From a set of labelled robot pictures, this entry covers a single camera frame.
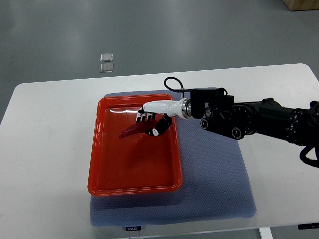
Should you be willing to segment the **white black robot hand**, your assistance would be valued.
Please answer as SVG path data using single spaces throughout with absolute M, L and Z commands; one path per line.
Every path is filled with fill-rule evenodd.
M 157 114 L 164 115 L 156 120 Z M 144 122 L 147 118 L 148 128 L 145 131 L 149 136 L 161 136 L 172 124 L 172 118 L 178 116 L 182 119 L 191 118 L 191 103 L 189 98 L 179 101 L 159 100 L 144 103 L 138 110 L 136 123 Z

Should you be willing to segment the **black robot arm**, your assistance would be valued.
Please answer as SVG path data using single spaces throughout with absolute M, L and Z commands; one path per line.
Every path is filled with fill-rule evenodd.
M 180 100 L 147 102 L 138 110 L 137 123 L 153 121 L 156 115 L 162 115 L 155 126 L 146 130 L 147 135 L 162 135 L 172 124 L 173 117 L 199 119 L 203 130 L 231 139 L 240 140 L 258 133 L 303 146 L 300 160 L 315 168 L 319 166 L 317 158 L 307 157 L 311 150 L 319 153 L 317 101 L 310 102 L 309 109 L 291 109 L 281 106 L 273 98 L 237 103 L 224 88 L 181 87 L 174 92 L 181 95 Z

